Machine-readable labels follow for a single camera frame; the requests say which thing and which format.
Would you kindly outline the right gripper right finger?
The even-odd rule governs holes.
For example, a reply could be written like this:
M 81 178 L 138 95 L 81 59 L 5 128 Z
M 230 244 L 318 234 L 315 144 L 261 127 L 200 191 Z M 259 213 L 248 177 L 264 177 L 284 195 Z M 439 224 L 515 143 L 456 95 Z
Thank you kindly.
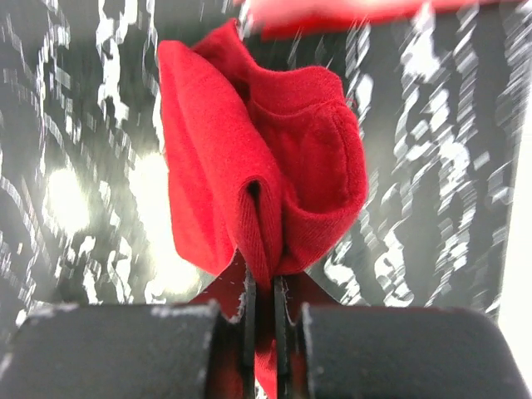
M 466 308 L 344 306 L 273 281 L 281 398 L 528 398 L 499 328 Z

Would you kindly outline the red t shirt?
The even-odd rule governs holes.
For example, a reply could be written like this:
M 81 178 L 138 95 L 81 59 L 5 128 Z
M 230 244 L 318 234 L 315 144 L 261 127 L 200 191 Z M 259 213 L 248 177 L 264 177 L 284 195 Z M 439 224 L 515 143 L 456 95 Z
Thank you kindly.
M 278 397 L 273 280 L 303 272 L 367 196 L 357 118 L 323 66 L 260 66 L 229 21 L 189 47 L 158 47 L 168 196 L 178 255 L 214 276 L 202 299 L 237 313 L 257 285 L 254 368 Z

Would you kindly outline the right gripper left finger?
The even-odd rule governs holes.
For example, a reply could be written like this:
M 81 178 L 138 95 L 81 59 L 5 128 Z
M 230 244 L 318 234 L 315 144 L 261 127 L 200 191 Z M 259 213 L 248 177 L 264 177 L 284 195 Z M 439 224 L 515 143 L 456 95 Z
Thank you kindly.
M 251 398 L 255 282 L 240 257 L 191 303 L 61 303 L 1 361 L 4 398 Z

